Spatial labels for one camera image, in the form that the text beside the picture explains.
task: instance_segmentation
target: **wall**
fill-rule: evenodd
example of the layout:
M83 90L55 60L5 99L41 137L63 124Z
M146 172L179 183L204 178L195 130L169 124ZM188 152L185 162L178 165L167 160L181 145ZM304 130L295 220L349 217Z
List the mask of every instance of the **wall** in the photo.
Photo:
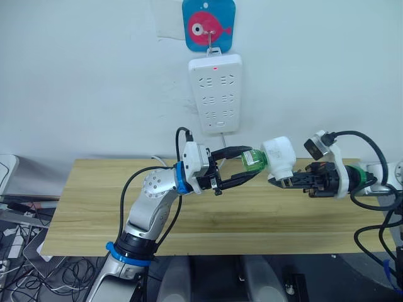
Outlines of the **wall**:
M241 129L228 145L361 130L402 158L402 1L238 0ZM201 133L184 41L156 37L150 2L0 2L0 153L20 157L8 193L60 194L76 158L174 157ZM375 160L358 139L345 157Z

